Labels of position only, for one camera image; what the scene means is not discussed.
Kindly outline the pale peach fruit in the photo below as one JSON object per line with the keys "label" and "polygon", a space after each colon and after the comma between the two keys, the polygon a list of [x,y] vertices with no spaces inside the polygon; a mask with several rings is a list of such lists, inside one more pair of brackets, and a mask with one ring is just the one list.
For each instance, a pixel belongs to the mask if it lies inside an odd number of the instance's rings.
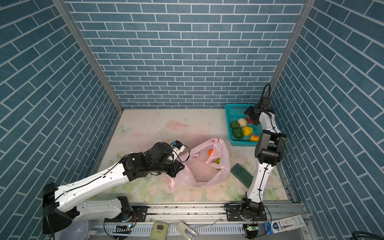
{"label": "pale peach fruit", "polygon": [[241,128],[246,127],[246,126],[248,125],[248,121],[247,121],[246,119],[244,119],[244,118],[239,118],[239,119],[237,120],[237,122],[240,123]]}

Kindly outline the teal plastic basket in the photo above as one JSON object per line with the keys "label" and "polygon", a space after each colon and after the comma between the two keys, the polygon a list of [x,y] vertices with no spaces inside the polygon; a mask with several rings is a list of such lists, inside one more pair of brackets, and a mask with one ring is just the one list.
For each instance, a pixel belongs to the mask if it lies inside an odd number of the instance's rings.
{"label": "teal plastic basket", "polygon": [[252,141],[254,135],[260,137],[262,126],[254,125],[247,120],[244,114],[252,105],[250,104],[227,104],[225,114],[228,128],[228,136],[232,146],[235,147],[256,147],[258,141]]}

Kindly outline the peach red yellow fruit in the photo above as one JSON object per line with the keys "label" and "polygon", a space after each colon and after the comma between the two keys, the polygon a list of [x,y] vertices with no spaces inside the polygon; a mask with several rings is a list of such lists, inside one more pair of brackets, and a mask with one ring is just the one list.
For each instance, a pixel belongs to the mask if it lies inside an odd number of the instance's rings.
{"label": "peach red yellow fruit", "polygon": [[251,142],[258,142],[260,137],[258,135],[251,135],[250,141]]}

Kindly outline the green pepper fruit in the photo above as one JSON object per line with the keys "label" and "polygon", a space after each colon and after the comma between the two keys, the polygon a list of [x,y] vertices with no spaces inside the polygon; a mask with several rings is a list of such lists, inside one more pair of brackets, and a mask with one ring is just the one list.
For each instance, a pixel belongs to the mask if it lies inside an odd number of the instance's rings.
{"label": "green pepper fruit", "polygon": [[243,131],[240,130],[240,129],[233,129],[232,130],[232,135],[237,140],[241,140],[244,137]]}

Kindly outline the pink plastic bag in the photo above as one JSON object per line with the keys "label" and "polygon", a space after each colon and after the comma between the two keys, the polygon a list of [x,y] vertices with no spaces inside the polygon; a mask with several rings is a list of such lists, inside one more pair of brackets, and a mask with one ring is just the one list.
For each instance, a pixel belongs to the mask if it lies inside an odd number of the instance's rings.
{"label": "pink plastic bag", "polygon": [[213,138],[180,155],[185,168],[170,178],[169,190],[179,187],[206,188],[225,180],[231,170],[230,153],[224,140]]}

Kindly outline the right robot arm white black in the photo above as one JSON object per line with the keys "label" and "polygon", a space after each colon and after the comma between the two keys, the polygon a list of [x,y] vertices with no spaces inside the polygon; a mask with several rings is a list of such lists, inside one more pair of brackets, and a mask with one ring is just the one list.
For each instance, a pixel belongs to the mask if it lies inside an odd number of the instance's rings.
{"label": "right robot arm white black", "polygon": [[271,100],[262,97],[254,107],[249,107],[245,114],[253,124],[261,125],[263,130],[255,149],[258,169],[252,183],[242,199],[240,211],[252,219],[264,216],[266,207],[263,204],[265,187],[273,168],[283,158],[287,143],[287,135],[282,133],[275,121],[275,110]]}

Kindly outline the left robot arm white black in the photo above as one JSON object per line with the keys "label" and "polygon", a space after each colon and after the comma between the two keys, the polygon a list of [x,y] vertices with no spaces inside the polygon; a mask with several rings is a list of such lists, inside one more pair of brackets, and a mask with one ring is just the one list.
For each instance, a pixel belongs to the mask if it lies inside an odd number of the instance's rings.
{"label": "left robot arm white black", "polygon": [[90,201],[90,198],[148,174],[165,173],[174,178],[185,167],[180,154],[186,149],[187,146],[179,141],[158,142],[149,150],[125,155],[114,165],[82,180],[61,186],[45,185],[43,233],[54,234],[86,220],[135,223],[137,217],[127,197],[106,201]]}

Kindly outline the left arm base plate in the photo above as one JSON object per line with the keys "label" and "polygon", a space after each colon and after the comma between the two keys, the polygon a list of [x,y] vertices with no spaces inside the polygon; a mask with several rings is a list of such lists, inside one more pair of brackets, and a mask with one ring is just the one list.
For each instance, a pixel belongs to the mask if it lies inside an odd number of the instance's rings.
{"label": "left arm base plate", "polygon": [[145,222],[148,206],[133,206],[131,212],[123,211],[113,219],[105,219],[107,223],[142,223]]}

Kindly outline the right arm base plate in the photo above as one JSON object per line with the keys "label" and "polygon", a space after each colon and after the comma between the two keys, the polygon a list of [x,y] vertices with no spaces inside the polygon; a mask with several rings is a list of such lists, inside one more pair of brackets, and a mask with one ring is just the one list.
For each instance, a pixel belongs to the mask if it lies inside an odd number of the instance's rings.
{"label": "right arm base plate", "polygon": [[223,206],[228,222],[254,221],[262,222],[267,220],[264,209],[259,214],[252,213],[248,210],[241,210],[241,205],[236,203],[227,203]]}

